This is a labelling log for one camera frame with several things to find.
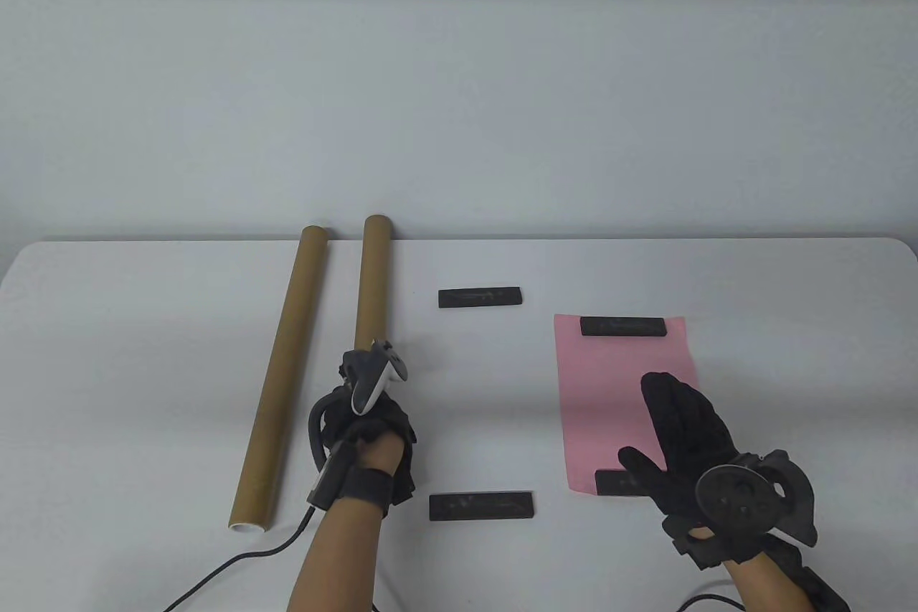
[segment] person's right hand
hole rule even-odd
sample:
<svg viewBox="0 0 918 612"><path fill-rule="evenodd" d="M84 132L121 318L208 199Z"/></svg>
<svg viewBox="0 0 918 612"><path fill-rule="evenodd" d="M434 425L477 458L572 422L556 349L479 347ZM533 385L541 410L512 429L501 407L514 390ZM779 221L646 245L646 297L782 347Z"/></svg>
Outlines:
<svg viewBox="0 0 918 612"><path fill-rule="evenodd" d="M633 447L619 450L619 462L668 517L663 524L666 532L672 537L689 534L698 540L707 540L713 532L721 536L721 546L732 559L744 562L754 557L761 550L760 544L718 533L695 497L695 484L705 471L730 463L739 455L714 406L701 392L669 373L647 373L640 379L640 391L667 471Z"/></svg>

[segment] pink paper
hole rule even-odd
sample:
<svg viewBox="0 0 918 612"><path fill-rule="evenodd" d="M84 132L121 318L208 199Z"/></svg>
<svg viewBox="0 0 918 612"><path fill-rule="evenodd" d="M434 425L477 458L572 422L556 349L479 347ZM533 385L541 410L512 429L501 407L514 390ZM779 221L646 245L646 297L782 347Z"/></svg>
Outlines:
<svg viewBox="0 0 918 612"><path fill-rule="evenodd" d="M617 452L640 449L665 469L640 379L669 372L698 387L684 318L666 318L664 337L583 336L580 316L554 317L567 485L596 494L597 469L620 469Z"/></svg>

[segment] brown cardboard tube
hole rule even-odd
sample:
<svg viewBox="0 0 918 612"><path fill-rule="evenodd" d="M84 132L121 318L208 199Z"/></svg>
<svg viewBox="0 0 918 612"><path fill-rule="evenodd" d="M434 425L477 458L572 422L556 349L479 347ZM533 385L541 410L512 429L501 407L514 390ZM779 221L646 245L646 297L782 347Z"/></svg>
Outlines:
<svg viewBox="0 0 918 612"><path fill-rule="evenodd" d="M391 248L392 221L386 215L370 215L364 222L355 349L369 351L374 339L386 339Z"/></svg>
<svg viewBox="0 0 918 612"><path fill-rule="evenodd" d="M328 232L316 226L303 230L229 514L230 529L263 531L271 527L281 462L312 337L327 252Z"/></svg>

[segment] white wall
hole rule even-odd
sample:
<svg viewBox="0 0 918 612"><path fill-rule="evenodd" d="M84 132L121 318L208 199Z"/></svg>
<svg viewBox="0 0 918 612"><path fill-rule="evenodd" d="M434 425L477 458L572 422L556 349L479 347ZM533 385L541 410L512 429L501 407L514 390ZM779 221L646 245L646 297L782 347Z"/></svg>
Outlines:
<svg viewBox="0 0 918 612"><path fill-rule="evenodd" d="M0 41L0 265L370 212L918 245L918 0L0 0Z"/></svg>

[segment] cable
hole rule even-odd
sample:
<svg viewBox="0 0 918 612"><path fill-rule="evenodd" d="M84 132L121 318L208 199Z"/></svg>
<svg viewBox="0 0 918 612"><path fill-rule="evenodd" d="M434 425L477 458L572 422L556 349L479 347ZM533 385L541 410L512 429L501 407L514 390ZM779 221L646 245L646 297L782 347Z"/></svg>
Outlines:
<svg viewBox="0 0 918 612"><path fill-rule="evenodd" d="M164 612L171 612L171 610L174 610L175 608L177 608L177 606L181 605L181 603L186 601L188 598L191 598L191 596L193 596L195 593L201 590L201 588L205 586L212 578L214 578L214 576L219 575L220 572L225 570L227 567L232 566L236 562L240 562L241 560L249 560L249 559L252 559L252 557L271 557L272 555L278 554L279 552L282 552L283 550L288 549L288 547L293 545L293 541L298 539L298 537L300 537L303 534L303 531L306 530L309 520L312 518L312 514L315 514L315 513L316 513L316 508L309 507L308 510L306 511L306 515L303 517L303 520L299 522L299 526L296 527L296 530L294 531L292 536L290 536L287 540L282 542L277 547L273 547L271 550L261 550L261 552L243 552L242 554L238 554L235 557L231 557L230 559L226 560L226 562L223 562L222 564L220 564L220 566L217 567L217 569L213 570L207 576L204 576L203 579L198 580L197 583L195 583L190 589L188 589L187 593L185 593L180 598L178 598L175 602L173 602L170 606L168 606L168 608L165 608Z"/></svg>
<svg viewBox="0 0 918 612"><path fill-rule="evenodd" d="M686 612L686 609L689 609L692 605L699 602L699 600L717 600L721 603L727 603L727 605L732 605L737 609L743 610L745 612L745 607L741 603L736 602L732 598L725 598L723 595L714 595L714 593L701 593L701 595L693 595L691 598L682 603L682 606L676 612Z"/></svg>

